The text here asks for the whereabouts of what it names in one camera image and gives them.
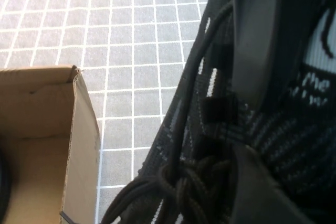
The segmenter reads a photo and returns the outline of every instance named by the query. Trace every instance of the black fabric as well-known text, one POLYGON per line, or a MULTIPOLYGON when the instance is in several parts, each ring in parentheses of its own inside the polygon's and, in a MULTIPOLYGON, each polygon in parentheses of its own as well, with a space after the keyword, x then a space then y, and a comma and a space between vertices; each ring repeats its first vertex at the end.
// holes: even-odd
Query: black fabric
MULTIPOLYGON (((155 137, 149 154, 139 171, 138 180, 135 182, 138 183, 138 185, 140 184, 139 181, 145 181, 146 177, 150 177, 154 180, 154 177, 156 178, 157 174, 159 174, 161 179, 166 180, 168 183, 172 182, 170 181, 169 176, 164 176, 160 171, 162 171, 162 167, 166 167, 171 156, 174 154, 175 129, 181 127, 179 114, 184 110, 183 101, 186 95, 189 76, 194 67, 195 57, 205 38, 207 24, 212 24, 218 12, 229 1, 230 0, 209 0, 206 5, 199 27, 200 29, 177 86, 175 96, 155 137)), ((320 187, 321 183, 325 182, 325 180, 319 180, 317 177, 317 180, 313 180, 315 178, 311 174, 317 171, 314 167, 316 159, 313 157, 319 157, 320 164, 324 165, 330 172, 336 170, 336 160, 332 157, 332 152, 330 152, 325 159, 322 155, 323 151, 321 152, 320 148, 324 146, 324 143, 331 142, 336 126, 332 127, 330 131, 323 136, 323 139, 321 139, 318 145, 315 145, 312 139, 319 136, 319 131, 312 122, 298 122, 295 117, 291 114, 284 113, 282 110, 279 110, 270 116, 256 114, 249 110, 245 102, 240 99, 237 100, 235 124, 215 122, 215 120, 211 120, 211 118, 208 121, 204 121, 204 110, 202 110, 202 106, 204 106, 203 102, 207 97, 210 79, 213 74, 213 67, 216 66, 218 68, 213 83, 213 101, 222 101, 223 98, 233 94, 230 80, 230 67, 225 65, 226 63, 229 64, 232 62, 230 45, 232 45, 233 42, 233 16, 229 15, 218 27, 218 32, 212 40, 210 50, 205 53, 203 63, 199 67, 198 75, 196 76, 190 109, 186 117, 184 135, 181 137, 183 140, 180 157, 181 164, 187 164, 188 160, 190 158, 195 158, 195 156, 206 155, 208 150, 203 150, 203 152, 199 153, 200 148, 204 148, 206 145, 206 141, 210 141, 210 149, 218 148, 217 143, 213 140, 220 140, 222 145, 225 143, 224 146, 236 142, 244 142, 246 144, 251 144, 255 149, 260 151, 267 167, 271 169, 274 177, 284 185, 288 194, 292 196, 297 195, 298 193, 310 193, 311 189, 316 187, 316 185, 320 187), (213 50, 217 55, 226 59, 215 59, 215 57, 213 57, 213 50), (307 145, 311 146, 312 149, 307 149, 305 147, 307 145), (304 168, 305 166, 308 166, 313 169, 309 170, 309 174, 304 173, 305 170, 297 169, 297 163, 295 162, 299 162, 304 168), (311 176, 312 180, 310 181, 313 183, 305 184, 307 177, 309 176, 311 176)), ((221 153, 225 154, 226 157, 230 156, 230 153, 221 153)), ((146 190, 145 195, 141 194, 139 197, 134 198, 134 201, 121 214, 121 224, 147 224, 153 223, 152 221, 158 218, 156 212, 163 196, 167 196, 167 194, 161 192, 164 188, 158 187, 156 182, 152 185, 155 190, 146 190)), ((318 190, 314 191, 313 199, 319 197, 318 192, 318 190)), ((213 223, 229 223, 232 206, 226 202, 226 198, 229 197, 221 197, 221 200, 216 202, 216 213, 214 214, 213 223)), ((170 210, 168 209, 166 214, 169 221, 173 221, 177 217, 176 208, 172 207, 170 210)))

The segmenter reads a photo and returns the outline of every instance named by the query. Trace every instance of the shoe lace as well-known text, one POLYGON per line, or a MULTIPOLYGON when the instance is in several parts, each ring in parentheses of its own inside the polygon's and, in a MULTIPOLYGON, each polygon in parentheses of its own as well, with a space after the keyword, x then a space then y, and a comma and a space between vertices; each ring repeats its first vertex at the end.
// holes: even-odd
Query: shoe lace
POLYGON ((185 85, 185 96, 173 131, 173 149, 168 163, 161 166, 156 175, 137 177, 125 186, 108 207, 101 224, 112 224, 127 207, 142 195, 158 192, 163 196, 162 206, 156 219, 157 224, 175 223, 181 213, 192 223, 214 223, 214 202, 223 187, 224 174, 229 170, 229 161, 208 156, 199 161, 180 159, 184 129, 193 95, 198 66, 201 63, 220 24, 231 14, 232 1, 222 7, 209 25, 203 42, 195 57, 190 57, 189 73, 181 79, 185 85))

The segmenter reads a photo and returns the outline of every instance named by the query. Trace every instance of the black object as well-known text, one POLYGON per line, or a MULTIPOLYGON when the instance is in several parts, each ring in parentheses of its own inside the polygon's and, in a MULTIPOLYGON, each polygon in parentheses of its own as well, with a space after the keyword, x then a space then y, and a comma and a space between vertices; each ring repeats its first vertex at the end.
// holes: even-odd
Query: black object
POLYGON ((251 109, 271 112, 302 62, 321 0, 233 0, 232 86, 251 109))
POLYGON ((4 221, 11 197, 12 177, 4 155, 0 153, 0 223, 4 221))

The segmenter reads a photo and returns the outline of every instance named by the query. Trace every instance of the tiled floor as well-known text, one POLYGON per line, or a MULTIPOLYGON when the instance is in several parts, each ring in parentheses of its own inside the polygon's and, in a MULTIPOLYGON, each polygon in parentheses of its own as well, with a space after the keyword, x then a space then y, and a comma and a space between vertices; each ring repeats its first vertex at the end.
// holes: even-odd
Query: tiled floor
POLYGON ((0 0, 0 67, 74 64, 101 129, 96 222, 133 179, 207 0, 0 0))

